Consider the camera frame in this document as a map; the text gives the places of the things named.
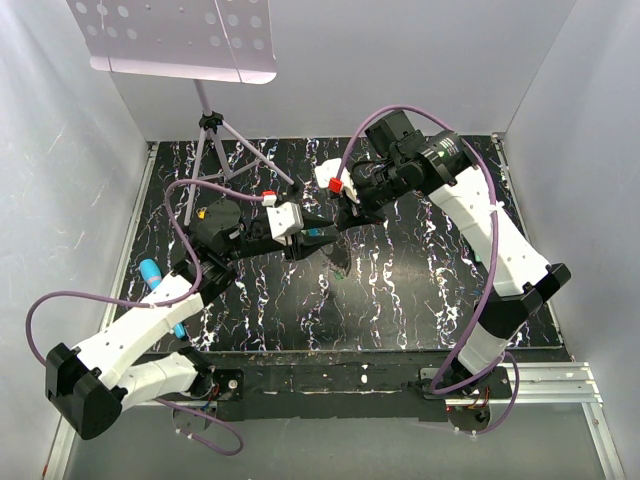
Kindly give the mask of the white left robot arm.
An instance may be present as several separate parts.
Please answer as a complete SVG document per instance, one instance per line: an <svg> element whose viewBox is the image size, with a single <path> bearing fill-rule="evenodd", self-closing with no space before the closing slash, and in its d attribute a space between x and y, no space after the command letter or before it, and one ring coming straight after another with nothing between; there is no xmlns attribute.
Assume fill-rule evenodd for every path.
<svg viewBox="0 0 640 480"><path fill-rule="evenodd" d="M204 208L187 232L196 256L176 262L146 296L148 308L132 308L104 331L46 356L45 393L84 440L109 429L120 414L167 394L205 398L222 382L214 365L193 347L160 360L140 357L179 323L201 312L237 277L232 263L281 251L302 260L334 242L331 220L282 202L249 222L228 199Z"/></svg>

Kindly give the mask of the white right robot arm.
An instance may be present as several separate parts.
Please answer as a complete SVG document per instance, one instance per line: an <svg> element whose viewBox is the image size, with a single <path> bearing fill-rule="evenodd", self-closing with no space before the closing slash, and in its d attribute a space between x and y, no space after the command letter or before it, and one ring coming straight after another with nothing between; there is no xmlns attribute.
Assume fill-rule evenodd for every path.
<svg viewBox="0 0 640 480"><path fill-rule="evenodd" d="M526 321L571 278L563 263L535 250L498 202L481 156L449 126L426 136L409 119L427 112L388 106L370 115L356 134L366 136L377 159L365 175L349 161L353 144L339 158L314 169L319 188L337 199L336 226L344 231L382 222L381 210L420 192L440 208L484 265L488 278L472 319L431 381L434 395L457 391L475 397L488 373Z"/></svg>

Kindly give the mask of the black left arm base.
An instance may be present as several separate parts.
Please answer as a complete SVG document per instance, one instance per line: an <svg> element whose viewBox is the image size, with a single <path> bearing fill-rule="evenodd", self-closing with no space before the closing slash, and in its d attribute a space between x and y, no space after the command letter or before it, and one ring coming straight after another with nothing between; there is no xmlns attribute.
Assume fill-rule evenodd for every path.
<svg viewBox="0 0 640 480"><path fill-rule="evenodd" d="M216 368L206 380L204 403L199 410L209 413L225 402L239 402L244 396L244 380L241 369Z"/></svg>

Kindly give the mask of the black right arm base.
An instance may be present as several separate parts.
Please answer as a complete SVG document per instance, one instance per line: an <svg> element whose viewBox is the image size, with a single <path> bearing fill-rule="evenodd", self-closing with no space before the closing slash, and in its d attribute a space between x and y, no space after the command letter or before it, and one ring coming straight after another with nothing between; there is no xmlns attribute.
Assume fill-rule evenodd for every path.
<svg viewBox="0 0 640 480"><path fill-rule="evenodd" d="M509 416L514 407L520 387L520 374L516 363L513 363L515 380L511 386L506 369L495 367L491 372L481 375L477 380L464 379L462 386L455 388L453 379L461 371L453 370L450 377L443 379L434 390L431 389L431 379L419 379L409 382L407 388L426 400L446 400L447 398L461 398L469 400L478 391L478 395L471 403L464 405L446 405L445 410L449 423L455 433L466 433L472 437L487 434L498 428ZM497 420L491 419L489 401L492 395L509 393L510 400L506 409Z"/></svg>

